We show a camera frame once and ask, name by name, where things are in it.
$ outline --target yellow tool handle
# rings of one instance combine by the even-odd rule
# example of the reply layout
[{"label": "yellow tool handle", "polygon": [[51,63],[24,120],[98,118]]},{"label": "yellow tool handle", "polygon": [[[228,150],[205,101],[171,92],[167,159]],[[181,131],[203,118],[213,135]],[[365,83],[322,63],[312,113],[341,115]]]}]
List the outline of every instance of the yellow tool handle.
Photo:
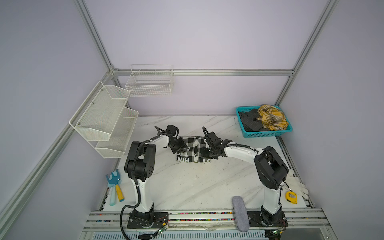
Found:
[{"label": "yellow tool handle", "polygon": [[116,184],[115,187],[116,187],[116,193],[118,194],[119,202],[124,201],[124,196],[121,192],[119,185]]}]

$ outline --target white mesh shelf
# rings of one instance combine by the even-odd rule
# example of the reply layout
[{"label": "white mesh shelf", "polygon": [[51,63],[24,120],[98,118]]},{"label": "white mesh shelf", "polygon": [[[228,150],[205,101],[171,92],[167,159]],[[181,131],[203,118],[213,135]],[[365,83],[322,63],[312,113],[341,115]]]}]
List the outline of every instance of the white mesh shelf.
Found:
[{"label": "white mesh shelf", "polygon": [[125,86],[131,97],[172,95],[172,65],[131,65],[131,71]]},{"label": "white mesh shelf", "polygon": [[73,127],[87,141],[108,141],[128,96],[126,89],[103,85]]},{"label": "white mesh shelf", "polygon": [[131,138],[133,127],[136,123],[138,115],[138,111],[123,108],[121,116],[116,123],[115,130],[112,132],[109,141],[98,142],[95,149],[104,158],[122,157],[128,146],[128,142]]}]

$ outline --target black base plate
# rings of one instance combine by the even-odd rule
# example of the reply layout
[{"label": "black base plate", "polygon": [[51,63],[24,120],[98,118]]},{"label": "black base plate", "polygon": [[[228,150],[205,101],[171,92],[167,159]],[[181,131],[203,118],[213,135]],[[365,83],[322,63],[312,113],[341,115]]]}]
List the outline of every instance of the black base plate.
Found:
[{"label": "black base plate", "polygon": [[127,228],[156,228],[156,229],[159,229],[160,227],[163,226],[164,222],[168,222],[168,213],[167,212],[155,212],[153,225],[150,227],[143,227],[143,225],[145,226],[146,223],[135,220],[133,217],[133,212],[131,212],[129,214],[129,220],[128,220]]},{"label": "black base plate", "polygon": [[[261,211],[247,211],[247,213],[248,213],[248,217],[251,218],[251,220],[249,220],[250,227],[265,227],[265,225],[261,223],[262,222],[262,218],[260,216]],[[281,221],[277,221],[277,223],[273,224],[271,227],[288,226],[288,222],[286,220],[286,217],[283,211],[281,211],[281,213],[279,214],[278,219],[281,219],[282,221],[284,221],[284,223]]]}]

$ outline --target white wall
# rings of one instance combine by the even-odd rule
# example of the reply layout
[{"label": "white wall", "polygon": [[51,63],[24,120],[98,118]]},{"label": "white wall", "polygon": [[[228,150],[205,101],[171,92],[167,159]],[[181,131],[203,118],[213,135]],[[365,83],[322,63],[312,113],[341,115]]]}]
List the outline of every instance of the white wall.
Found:
[{"label": "white wall", "polygon": [[[72,0],[1,1],[0,23],[2,211],[106,68]],[[7,239],[78,237],[113,163],[72,139]]]},{"label": "white wall", "polygon": [[383,12],[341,0],[281,105],[283,140],[339,240],[382,239]]},{"label": "white wall", "polygon": [[[275,104],[286,76],[175,76],[172,96],[131,97],[140,115],[236,114],[236,107]],[[120,76],[122,86],[128,76]]]},{"label": "white wall", "polygon": [[326,0],[87,0],[113,65],[292,69]]}]

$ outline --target light blue plastic grate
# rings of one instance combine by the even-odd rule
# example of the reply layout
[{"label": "light blue plastic grate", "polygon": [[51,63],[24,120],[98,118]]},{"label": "light blue plastic grate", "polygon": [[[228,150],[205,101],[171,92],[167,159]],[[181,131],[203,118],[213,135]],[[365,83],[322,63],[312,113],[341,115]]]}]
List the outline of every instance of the light blue plastic grate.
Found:
[{"label": "light blue plastic grate", "polygon": [[[137,240],[138,236],[149,232],[130,231],[126,232],[131,240]],[[93,236],[94,240],[105,239],[124,239],[121,232],[96,232]],[[193,239],[193,240],[258,240],[268,239],[265,237],[264,230],[249,230],[248,232],[240,232],[237,230],[216,230],[216,231],[168,231],[155,237],[155,239]]]},{"label": "light blue plastic grate", "polygon": [[277,137],[277,136],[282,135],[285,132],[291,132],[292,131],[292,126],[291,126],[290,122],[288,121],[288,118],[287,118],[288,127],[287,127],[286,130],[282,130],[282,131],[263,131],[263,132],[247,132],[247,131],[245,131],[243,123],[241,122],[241,119],[240,119],[239,112],[246,113],[246,112],[249,112],[252,109],[258,109],[259,107],[260,106],[250,106],[250,107],[238,107],[238,108],[236,108],[236,115],[237,115],[237,119],[238,119],[239,124],[240,124],[241,132],[243,133],[243,137]]}]

